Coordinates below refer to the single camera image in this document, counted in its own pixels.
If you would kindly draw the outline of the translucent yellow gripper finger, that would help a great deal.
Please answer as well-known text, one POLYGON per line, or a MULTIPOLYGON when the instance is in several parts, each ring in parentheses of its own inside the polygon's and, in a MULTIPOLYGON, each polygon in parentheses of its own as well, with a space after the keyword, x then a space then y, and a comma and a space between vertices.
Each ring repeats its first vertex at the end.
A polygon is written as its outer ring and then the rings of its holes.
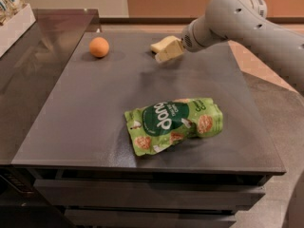
POLYGON ((184 53, 184 49, 181 41, 174 40, 169 44, 160 44, 157 46, 158 52, 155 59, 158 63, 163 63, 171 59, 177 58, 184 53))

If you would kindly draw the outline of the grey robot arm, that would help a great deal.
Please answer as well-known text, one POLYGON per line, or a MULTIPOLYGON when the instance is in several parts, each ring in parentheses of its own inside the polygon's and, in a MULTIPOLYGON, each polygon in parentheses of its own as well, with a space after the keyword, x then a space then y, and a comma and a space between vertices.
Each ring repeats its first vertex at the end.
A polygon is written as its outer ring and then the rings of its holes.
POLYGON ((224 41, 249 49, 296 91, 304 92, 304 35, 266 19, 264 0, 211 0, 205 13, 182 30, 150 46, 162 63, 224 41))

